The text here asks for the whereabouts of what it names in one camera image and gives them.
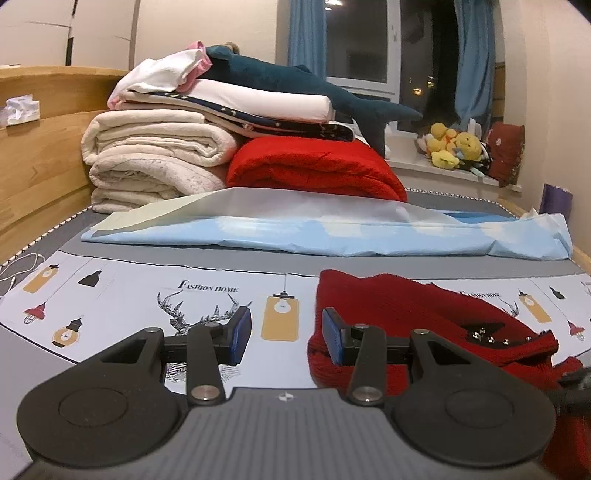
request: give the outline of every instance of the wooden headboard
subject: wooden headboard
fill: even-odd
[[[0,129],[0,263],[90,205],[80,139],[127,72],[89,67],[0,69],[0,108],[33,94],[41,120]]]

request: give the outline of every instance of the silver bolt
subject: silver bolt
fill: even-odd
[[[362,402],[374,402],[382,398],[380,390],[374,387],[357,387],[353,390],[353,398]]]
[[[198,387],[193,387],[191,396],[196,400],[215,400],[220,396],[220,389],[213,385],[199,385]]]

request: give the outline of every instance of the pendant lamp illustration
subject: pendant lamp illustration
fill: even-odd
[[[45,269],[40,271],[27,285],[25,285],[23,290],[29,293],[35,293],[43,285],[49,282],[54,275],[57,275],[59,268],[59,265],[49,265],[49,267],[45,267]]]
[[[27,314],[24,320],[25,324],[33,323],[35,320],[43,320],[45,318],[45,302],[33,309],[27,309],[23,313]]]
[[[83,279],[79,280],[78,283],[80,285],[86,285],[87,287],[94,287],[99,282],[99,275],[102,273],[101,270],[97,270],[90,275],[85,276]]]
[[[552,290],[552,293],[554,294],[554,296],[559,299],[559,300],[564,300],[565,296],[562,295],[558,290],[553,289],[552,287],[550,287],[550,290]]]
[[[283,291],[267,298],[262,321],[261,337],[276,342],[295,342],[299,338],[300,301],[286,291],[287,275]]]
[[[538,302],[529,294],[519,292],[519,299],[521,303],[527,307],[530,313],[535,317],[539,323],[550,323],[552,319],[545,310],[540,306]]]
[[[53,345],[60,348],[70,346],[78,341],[80,338],[80,327],[82,326],[82,318],[73,320],[66,327],[62,327],[53,334]]]
[[[585,340],[585,336],[583,335],[583,332],[585,331],[585,329],[583,327],[577,327],[571,321],[569,321],[569,327],[570,327],[570,336],[571,337],[575,336],[576,338],[581,340],[581,342],[583,342]]]

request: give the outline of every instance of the knitted red garment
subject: knitted red garment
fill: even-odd
[[[322,337],[322,310],[326,307],[334,307],[349,325],[379,326],[388,336],[407,338],[415,328],[432,330],[543,390],[559,388],[557,380],[564,372],[582,367],[577,359],[569,358],[553,368],[550,358],[558,350],[558,342],[551,332],[537,335],[484,300],[395,275],[356,278],[324,270],[316,292],[316,328],[308,343],[308,359],[312,376],[321,386],[341,391],[346,390],[353,367],[335,366],[330,359]],[[495,347],[488,341],[474,340],[470,331],[474,325],[489,326]],[[388,365],[388,394],[399,394],[407,385],[406,367]],[[589,446],[589,428],[581,419],[559,417],[544,464],[559,478],[583,479],[591,467]]]
[[[255,138],[234,155],[226,184],[407,201],[386,161],[359,140]]]

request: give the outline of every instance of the gray gripper base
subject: gray gripper base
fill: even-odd
[[[333,389],[238,388],[230,401],[194,408],[173,438],[126,465],[71,470],[37,462],[22,480],[549,480],[534,462],[476,471],[409,447],[381,410]]]

